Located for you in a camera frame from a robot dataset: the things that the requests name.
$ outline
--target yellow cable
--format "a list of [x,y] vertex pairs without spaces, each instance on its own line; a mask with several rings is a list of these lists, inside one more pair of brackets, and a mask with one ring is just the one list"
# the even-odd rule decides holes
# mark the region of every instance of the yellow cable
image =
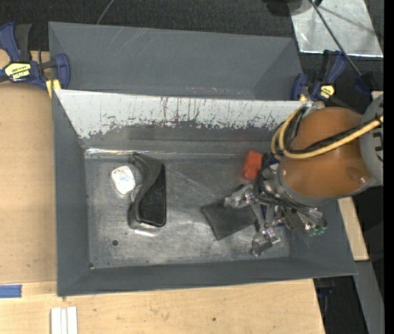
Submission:
[[290,124],[290,121],[296,116],[296,114],[305,107],[305,103],[303,105],[301,105],[298,109],[296,109],[295,111],[293,111],[293,113],[288,117],[288,119],[284,122],[283,125],[281,125],[276,132],[274,132],[273,137],[271,138],[271,153],[274,154],[275,158],[280,161],[281,158],[277,155],[278,151],[276,149],[276,139],[282,134],[282,129],[285,126],[285,123],[287,123],[287,125],[285,126],[285,128],[287,128],[288,124]]
[[279,137],[279,147],[282,148],[283,154],[291,159],[307,159],[310,157],[318,156],[320,154],[324,154],[328,151],[332,151],[335,148],[339,148],[340,146],[345,145],[346,143],[353,141],[355,138],[360,137],[361,135],[364,135],[366,132],[369,132],[370,130],[375,129],[376,127],[380,126],[384,122],[383,116],[381,116],[378,120],[374,120],[368,125],[356,130],[353,134],[350,134],[349,136],[346,136],[339,141],[336,141],[334,143],[331,143],[330,145],[324,146],[323,148],[320,148],[315,151],[310,151],[310,152],[305,152],[305,153],[291,153],[285,150],[285,146],[283,145],[283,134],[285,130],[281,131],[281,137]]
[[287,131],[288,125],[290,124],[290,121],[293,120],[293,118],[298,114],[298,112],[305,107],[304,105],[301,105],[299,108],[297,108],[293,113],[288,117],[288,119],[282,124],[281,128],[278,130],[278,139],[279,139],[279,147],[281,148],[282,151],[284,151],[285,154],[285,143],[284,143],[284,135],[285,132]]

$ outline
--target bin floor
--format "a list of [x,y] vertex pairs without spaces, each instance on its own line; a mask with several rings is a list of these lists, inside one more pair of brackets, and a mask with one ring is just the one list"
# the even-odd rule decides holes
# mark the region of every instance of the bin floor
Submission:
[[[155,237],[137,234],[128,226],[129,194],[121,195],[111,171],[128,166],[128,154],[86,157],[90,262],[97,269],[254,260],[249,254],[254,226],[220,241],[214,238],[201,207],[231,194],[239,186],[242,155],[156,154],[166,168],[167,222]],[[131,165],[137,184],[139,170]],[[290,256],[289,233],[277,227],[282,241],[262,258]]]

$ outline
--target scratched metal surface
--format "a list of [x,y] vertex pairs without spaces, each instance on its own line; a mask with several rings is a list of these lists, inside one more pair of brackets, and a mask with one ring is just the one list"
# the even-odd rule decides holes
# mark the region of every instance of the scratched metal surface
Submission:
[[[301,52],[321,54],[325,49],[338,49],[309,0],[290,1],[288,7]],[[319,10],[347,54],[383,57],[364,0],[323,0]]]
[[58,98],[80,138],[149,129],[273,129],[301,102],[162,97],[58,90]]
[[[152,264],[253,260],[248,254],[254,228],[250,226],[217,241],[201,207],[230,194],[239,184],[241,154],[154,153],[166,167],[167,223],[156,237],[137,234],[127,224],[130,195],[119,194],[110,172],[129,165],[124,152],[94,152],[86,159],[90,262],[97,269]],[[132,167],[136,181],[140,172]],[[264,258],[290,256],[287,230]]]

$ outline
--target white object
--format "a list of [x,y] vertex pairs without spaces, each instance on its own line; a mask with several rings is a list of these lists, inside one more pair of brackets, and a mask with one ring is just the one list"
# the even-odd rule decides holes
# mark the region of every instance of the white object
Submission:
[[121,194],[126,194],[135,188],[135,177],[129,166],[114,169],[111,173],[111,179],[117,191]]
[[51,334],[78,334],[77,308],[52,308],[50,332]]

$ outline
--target wooden table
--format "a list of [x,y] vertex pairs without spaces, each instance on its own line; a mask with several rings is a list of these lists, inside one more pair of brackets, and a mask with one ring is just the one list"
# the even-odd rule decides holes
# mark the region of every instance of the wooden table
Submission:
[[[0,284],[23,286],[0,299],[0,333],[49,333],[50,309],[70,306],[79,334],[325,333],[312,280],[57,297],[52,146],[47,93],[1,83]],[[355,260],[368,260],[352,199],[339,204]]]

